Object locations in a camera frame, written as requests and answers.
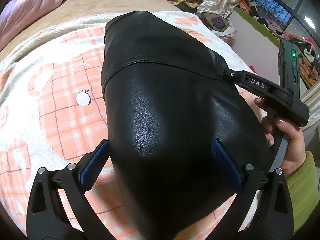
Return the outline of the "green sleeve forearm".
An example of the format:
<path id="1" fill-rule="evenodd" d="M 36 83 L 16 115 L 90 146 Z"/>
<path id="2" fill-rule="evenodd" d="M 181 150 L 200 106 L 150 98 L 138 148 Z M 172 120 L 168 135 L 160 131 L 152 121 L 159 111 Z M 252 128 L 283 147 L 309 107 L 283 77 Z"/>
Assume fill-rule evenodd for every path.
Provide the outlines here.
<path id="1" fill-rule="evenodd" d="M 293 209 L 293 232 L 308 220 L 319 202 L 319 181 L 315 161 L 306 151 L 304 164 L 286 181 Z"/>

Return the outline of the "person's right hand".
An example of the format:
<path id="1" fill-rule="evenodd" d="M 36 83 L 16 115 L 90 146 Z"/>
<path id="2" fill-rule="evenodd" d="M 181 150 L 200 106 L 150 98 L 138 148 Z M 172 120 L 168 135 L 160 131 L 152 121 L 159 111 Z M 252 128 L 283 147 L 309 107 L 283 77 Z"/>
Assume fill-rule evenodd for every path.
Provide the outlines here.
<path id="1" fill-rule="evenodd" d="M 269 146 L 274 145 L 273 130 L 278 128 L 290 137 L 286 155 L 281 163 L 281 169 L 288 180 L 305 162 L 305 142 L 303 131 L 292 121 L 276 115 L 274 118 L 269 114 L 261 120 L 265 137 Z"/>

